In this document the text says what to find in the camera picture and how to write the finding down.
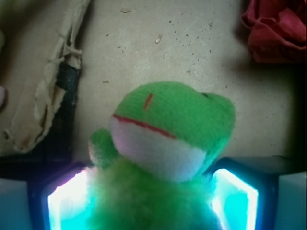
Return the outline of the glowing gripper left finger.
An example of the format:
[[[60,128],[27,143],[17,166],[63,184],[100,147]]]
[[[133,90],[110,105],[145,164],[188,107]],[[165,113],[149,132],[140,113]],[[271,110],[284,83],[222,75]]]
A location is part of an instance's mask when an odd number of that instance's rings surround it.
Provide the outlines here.
[[[56,191],[72,182],[85,165],[81,162],[2,162],[0,164],[0,228],[53,230],[52,208],[64,198]]]

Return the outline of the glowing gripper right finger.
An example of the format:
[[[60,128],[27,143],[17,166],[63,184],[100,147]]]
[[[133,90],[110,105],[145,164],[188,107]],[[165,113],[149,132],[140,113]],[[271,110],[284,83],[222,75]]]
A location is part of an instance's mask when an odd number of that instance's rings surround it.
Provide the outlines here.
[[[307,228],[307,171],[298,159],[224,157],[213,181],[212,205],[222,229]]]

